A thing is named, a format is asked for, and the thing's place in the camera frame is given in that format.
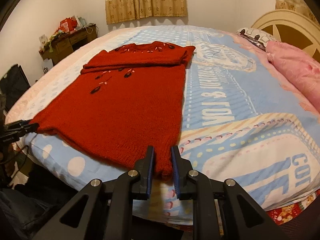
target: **silver bolt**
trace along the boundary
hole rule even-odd
[[[199,175],[199,172],[198,172],[198,171],[195,171],[195,170],[191,170],[191,171],[189,171],[189,175],[190,175],[191,177],[196,177],[196,176]]]
[[[138,172],[136,170],[131,170],[131,171],[128,171],[128,175],[130,177],[135,177],[138,175]]]
[[[227,179],[226,180],[226,184],[228,185],[228,186],[234,186],[235,184],[236,184],[236,182],[233,180],[233,179]]]
[[[93,179],[93,180],[91,180],[90,184],[91,184],[91,186],[93,186],[93,187],[97,187],[97,186],[100,185],[100,180],[98,180],[98,179]]]

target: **red sweater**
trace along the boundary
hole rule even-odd
[[[32,122],[39,133],[58,134],[79,151],[128,168],[152,145],[155,172],[169,179],[194,49],[155,41],[103,50]]]

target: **bed headboard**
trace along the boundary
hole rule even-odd
[[[320,27],[305,16],[286,9],[274,10],[261,16],[252,28],[270,33],[320,62]]]

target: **pink pillow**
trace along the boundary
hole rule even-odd
[[[320,64],[306,52],[278,41],[266,47],[268,61],[320,112]]]

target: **wooden desk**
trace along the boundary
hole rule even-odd
[[[43,60],[52,59],[53,65],[63,60],[75,50],[97,38],[96,25],[92,24],[86,28],[82,28],[74,33],[62,35],[60,38],[52,41],[51,46],[53,52],[50,52],[49,46],[44,47],[44,51],[39,53]]]

